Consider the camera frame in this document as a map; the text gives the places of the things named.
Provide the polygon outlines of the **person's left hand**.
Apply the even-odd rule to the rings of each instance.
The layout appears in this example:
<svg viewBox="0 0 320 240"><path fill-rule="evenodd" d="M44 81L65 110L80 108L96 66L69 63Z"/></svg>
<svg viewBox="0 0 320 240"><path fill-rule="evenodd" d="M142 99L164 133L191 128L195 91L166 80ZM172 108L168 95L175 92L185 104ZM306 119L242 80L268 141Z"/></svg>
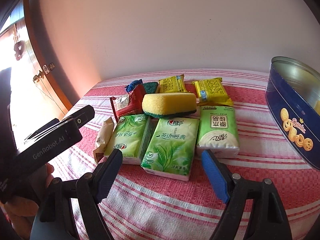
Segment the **person's left hand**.
<svg viewBox="0 0 320 240"><path fill-rule="evenodd" d="M1 239L30 239L34 217L39 206L33 200L13 196L1 203Z"/></svg>

